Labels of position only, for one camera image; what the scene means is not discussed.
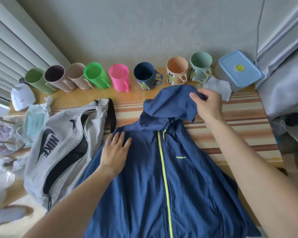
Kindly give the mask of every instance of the person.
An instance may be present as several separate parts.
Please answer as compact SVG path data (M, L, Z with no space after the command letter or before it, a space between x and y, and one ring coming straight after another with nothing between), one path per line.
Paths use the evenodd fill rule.
M298 190L287 177L269 165L224 121L220 94L199 89L206 101L190 93L226 158L235 180L270 238L298 238ZM123 146L124 132L110 135L100 165L38 221L24 238L82 237L102 195L124 168L131 138Z

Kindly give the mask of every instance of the blue mug handle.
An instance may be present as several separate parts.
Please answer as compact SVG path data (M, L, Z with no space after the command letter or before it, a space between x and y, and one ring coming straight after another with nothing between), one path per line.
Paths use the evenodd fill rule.
M154 76L154 79L156 80L155 83L154 83L154 85L155 86L161 85L162 84L163 75L161 73L159 73L157 70L154 70L153 76Z

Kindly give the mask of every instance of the green mug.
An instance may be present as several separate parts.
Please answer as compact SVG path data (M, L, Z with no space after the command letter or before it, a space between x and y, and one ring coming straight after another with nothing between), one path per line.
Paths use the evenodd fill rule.
M211 75L212 57L207 52L194 53L190 58L191 70L189 79L205 83Z
M110 79L102 66L97 62L91 62L84 69L84 76L97 88L104 89L110 86Z
M24 76L25 81L45 94L53 94L57 88L44 79L44 71L40 68L30 69Z

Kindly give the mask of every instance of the blue jacket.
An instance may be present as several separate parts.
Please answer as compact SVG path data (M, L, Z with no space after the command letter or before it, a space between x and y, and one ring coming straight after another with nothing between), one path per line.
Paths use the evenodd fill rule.
M126 165L111 182L84 237L245 237L260 232L237 197L237 185L194 143L191 85L163 88L146 100L137 122L119 127L132 137ZM102 148L83 182L99 166Z

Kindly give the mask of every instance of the wet wipes package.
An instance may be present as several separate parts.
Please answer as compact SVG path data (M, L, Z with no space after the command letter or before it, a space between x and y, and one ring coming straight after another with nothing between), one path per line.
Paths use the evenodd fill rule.
M52 97L48 96L43 104L29 105L29 109L25 114L25 120L22 127L22 141L24 147L32 147L32 144L36 141L39 132L45 122L51 117Z

